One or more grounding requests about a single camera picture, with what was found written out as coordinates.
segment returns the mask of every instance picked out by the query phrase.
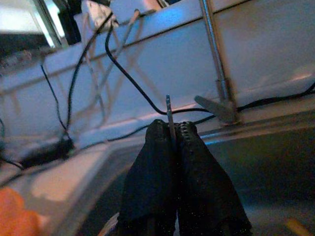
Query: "black wire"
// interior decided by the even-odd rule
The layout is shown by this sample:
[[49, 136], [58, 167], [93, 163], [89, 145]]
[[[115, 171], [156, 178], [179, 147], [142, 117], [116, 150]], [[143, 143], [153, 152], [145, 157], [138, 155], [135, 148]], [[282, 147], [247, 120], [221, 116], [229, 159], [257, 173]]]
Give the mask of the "black wire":
[[[265, 99], [260, 99], [260, 100], [257, 100], [257, 101], [254, 101], [254, 102], [251, 102], [245, 106], [242, 106], [242, 107], [239, 107], [237, 108], [237, 111], [241, 112], [245, 109], [249, 109], [249, 108], [253, 108], [253, 107], [258, 107], [258, 106], [263, 106], [263, 105], [268, 105], [268, 104], [271, 104], [271, 103], [275, 103], [275, 102], [281, 102], [281, 101], [285, 101], [285, 100], [291, 100], [291, 99], [296, 99], [296, 98], [301, 98], [301, 97], [304, 97], [304, 96], [307, 96], [307, 95], [311, 95], [311, 94], [314, 94], [315, 91], [313, 91], [313, 89], [315, 88], [315, 83], [313, 83], [306, 91], [302, 92], [302, 93], [297, 93], [297, 94], [293, 94], [293, 95], [289, 95], [289, 96], [284, 96], [284, 97], [271, 97], [271, 98], [265, 98]], [[200, 119], [200, 120], [197, 120], [197, 121], [194, 121], [193, 124], [194, 125], [198, 125], [198, 124], [201, 124], [203, 122], [206, 122], [206, 121], [209, 121], [213, 118], [215, 118], [216, 116], [215, 115], [211, 115], [209, 117], [205, 117], [203, 119]], [[126, 135], [123, 135], [123, 136], [120, 136], [120, 137], [117, 137], [117, 138], [114, 138], [114, 139], [111, 139], [111, 140], [108, 140], [108, 141], [117, 141], [117, 140], [120, 140], [120, 139], [124, 139], [124, 138], [128, 138], [130, 137], [131, 135], [135, 134], [135, 133], [138, 133], [140, 132], [141, 130], [147, 128], [149, 125], [145, 125], [145, 126], [142, 126], [134, 131], [132, 131], [131, 133], [129, 134], [126, 134]]]
[[129, 134], [125, 134], [125, 135], [122, 135], [120, 137], [117, 137], [117, 138], [114, 138], [114, 139], [108, 139], [109, 142], [113, 142], [113, 141], [117, 141], [117, 140], [120, 140], [120, 139], [125, 139], [125, 138], [128, 138], [130, 137], [131, 135], [134, 135], [138, 132], [140, 132], [141, 130], [145, 129], [145, 128], [148, 128], [149, 125], [144, 125], [144, 126], [141, 126], [139, 128], [137, 128], [136, 130], [132, 131], [131, 133]]
[[83, 62], [83, 58], [85, 57], [88, 49], [90, 48], [91, 44], [94, 42], [94, 40], [96, 39], [97, 35], [99, 35], [99, 33], [101, 32], [101, 30], [103, 29], [103, 27], [106, 25], [106, 23], [109, 21], [109, 19], [112, 17], [113, 12], [111, 12], [107, 18], [105, 19], [105, 21], [100, 25], [100, 27], [94, 32], [93, 36], [89, 39], [85, 49], [83, 50], [78, 63], [75, 66], [75, 70], [72, 76], [72, 80], [71, 80], [71, 85], [70, 85], [70, 89], [69, 89], [69, 94], [68, 94], [68, 115], [67, 115], [67, 123], [66, 123], [66, 132], [68, 132], [69, 127], [70, 127], [70, 123], [71, 123], [71, 110], [72, 110], [72, 95], [73, 95], [73, 89], [74, 89], [74, 85], [76, 82], [76, 79], [78, 77], [78, 72], [80, 69], [80, 66]]
[[43, 66], [43, 65], [40, 65], [40, 68], [41, 68], [41, 70], [42, 70], [42, 72], [43, 72], [43, 74], [44, 74], [44, 76], [45, 76], [45, 79], [46, 79], [46, 81], [47, 81], [47, 83], [48, 83], [48, 86], [49, 86], [49, 88], [50, 88], [50, 91], [51, 91], [51, 93], [53, 94], [54, 99], [55, 99], [55, 101], [56, 101], [56, 109], [57, 109], [58, 120], [59, 120], [61, 126], [64, 128], [64, 131], [65, 131], [65, 133], [67, 134], [68, 138], [70, 139], [70, 136], [69, 136], [69, 134], [68, 134], [68, 132], [67, 132], [67, 128], [65, 127], [65, 125], [64, 125], [64, 123], [63, 123], [63, 121], [62, 121], [62, 119], [61, 119], [59, 101], [58, 101], [58, 99], [57, 99], [57, 96], [56, 96], [56, 94], [55, 94], [55, 91], [54, 91], [54, 89], [53, 89], [53, 87], [52, 87], [52, 85], [51, 85], [51, 83], [50, 83], [50, 81], [49, 81], [49, 79], [48, 79], [48, 76], [47, 76], [47, 74], [46, 74], [46, 71], [45, 71], [45, 69], [44, 69], [44, 66]]
[[301, 98], [301, 97], [304, 97], [306, 95], [310, 95], [310, 94], [315, 93], [315, 91], [313, 91], [314, 88], [315, 88], [315, 82], [304, 92], [289, 95], [289, 96], [283, 96], [283, 97], [269, 97], [269, 98], [260, 99], [260, 100], [251, 102], [247, 105], [238, 107], [237, 111], [241, 112], [245, 109], [249, 109], [249, 108], [253, 108], [253, 107], [259, 107], [259, 106], [264, 106], [264, 105], [268, 105], [268, 104], [275, 103], [275, 102], [281, 102], [281, 101], [287, 101], [287, 100], [291, 100], [291, 99]]
[[[136, 87], [136, 89], [142, 94], [142, 96], [148, 101], [148, 103], [151, 105], [151, 107], [159, 114], [161, 115], [167, 115], [167, 112], [161, 111], [154, 102], [150, 99], [150, 97], [143, 91], [143, 89], [137, 84], [137, 82], [132, 78], [131, 75], [128, 74], [128, 72], [118, 63], [118, 61], [114, 58], [112, 53], [109, 50], [109, 39], [113, 31], [113, 25], [111, 25], [109, 32], [106, 37], [105, 41], [105, 50], [108, 55], [108, 57], [111, 59], [111, 61], [119, 68], [119, 70], [127, 77], [127, 79]], [[203, 108], [189, 108], [189, 109], [180, 109], [180, 110], [174, 110], [173, 114], [177, 113], [183, 113], [183, 112], [209, 112], [206, 109]]]
[[16, 164], [15, 162], [13, 162], [13, 161], [9, 161], [9, 160], [6, 160], [6, 159], [4, 159], [4, 158], [0, 158], [0, 161], [3, 161], [3, 162], [6, 162], [6, 163], [8, 163], [8, 164], [11, 164], [11, 165], [13, 165], [13, 166], [16, 166], [17, 168], [19, 168], [20, 170], [24, 170], [24, 168], [23, 168], [23, 166], [20, 164], [20, 165], [18, 165], [18, 164]]
[[85, 147], [80, 148], [80, 149], [79, 149], [79, 152], [81, 152], [81, 151], [83, 151], [83, 150], [86, 150], [86, 149], [88, 149], [88, 148], [94, 147], [94, 146], [96, 146], [96, 145], [105, 144], [105, 143], [106, 143], [105, 141], [98, 141], [98, 142], [96, 142], [96, 143], [92, 143], [92, 144], [86, 145]]
[[5, 136], [5, 125], [3, 123], [3, 120], [0, 118], [0, 123], [1, 123], [1, 136], [4, 138]]
[[3, 188], [5, 186], [7, 186], [8, 184], [10, 184], [11, 182], [13, 182], [14, 180], [18, 179], [19, 177], [23, 176], [22, 173], [18, 173], [12, 177], [10, 177], [9, 179], [6, 179], [5, 181], [0, 183], [0, 188]]

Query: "white panel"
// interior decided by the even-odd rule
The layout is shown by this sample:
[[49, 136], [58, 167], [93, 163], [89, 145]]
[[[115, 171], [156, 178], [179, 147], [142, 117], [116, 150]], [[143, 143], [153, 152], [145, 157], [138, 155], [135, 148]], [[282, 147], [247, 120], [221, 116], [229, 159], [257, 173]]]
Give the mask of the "white panel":
[[0, 4], [0, 31], [41, 32], [28, 10], [6, 7]]
[[315, 1], [252, 0], [216, 14], [238, 92], [315, 77]]
[[20, 8], [20, 9], [30, 9], [33, 6], [32, 0], [1, 0], [0, 5]]

